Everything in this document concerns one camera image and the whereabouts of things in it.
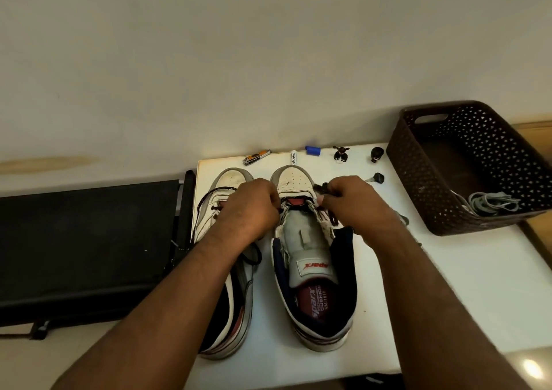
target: black figurine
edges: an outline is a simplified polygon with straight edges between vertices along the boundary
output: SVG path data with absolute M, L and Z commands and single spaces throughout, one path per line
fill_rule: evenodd
M 372 163 L 376 163 L 383 156 L 383 149 L 381 147 L 374 147 L 370 153 Z
M 347 158 L 349 156 L 347 156 L 347 153 L 345 153 L 347 150 L 349 150 L 349 148 L 345 148 L 345 147 L 337 147 L 337 146 L 334 146 L 333 147 L 334 149 L 337 149 L 335 155 L 333 155 L 333 158 L 337 161 L 339 159 L 341 159 L 341 162 L 346 162 L 347 161 Z

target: sparx logo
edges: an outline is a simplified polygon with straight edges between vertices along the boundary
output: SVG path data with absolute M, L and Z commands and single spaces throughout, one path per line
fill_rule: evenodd
M 307 268 L 328 268 L 329 265 L 327 263 L 323 263 L 323 262 L 315 262 L 315 263 L 306 263 L 305 266 L 303 267 L 303 269 L 307 269 Z

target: white wall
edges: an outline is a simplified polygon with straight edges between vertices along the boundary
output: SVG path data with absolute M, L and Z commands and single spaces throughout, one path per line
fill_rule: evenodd
M 0 161 L 87 162 L 0 163 L 0 191 L 385 140 L 413 103 L 548 118 L 551 18 L 552 0 L 0 0 Z

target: shoe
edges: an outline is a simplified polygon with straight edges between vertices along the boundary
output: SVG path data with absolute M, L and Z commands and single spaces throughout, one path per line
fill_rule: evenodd
M 229 168 L 217 176 L 207 194 L 199 201 L 198 216 L 191 242 L 199 242 L 224 210 L 228 197 L 243 182 L 252 181 L 249 172 Z M 247 247 L 232 267 L 218 299 L 199 355 L 221 360 L 232 355 L 244 343 L 253 312 L 253 271 L 262 255 L 253 243 Z
M 271 181 L 281 201 L 271 252 L 280 296 L 301 342 L 333 351 L 345 342 L 357 306 L 353 230 L 332 228 L 299 166 L 281 167 Z

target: insole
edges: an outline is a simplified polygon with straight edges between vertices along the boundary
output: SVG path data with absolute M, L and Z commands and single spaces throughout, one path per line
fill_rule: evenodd
M 337 286 L 323 278 L 309 281 L 295 289 L 299 310 L 322 323 L 336 306 L 336 294 Z

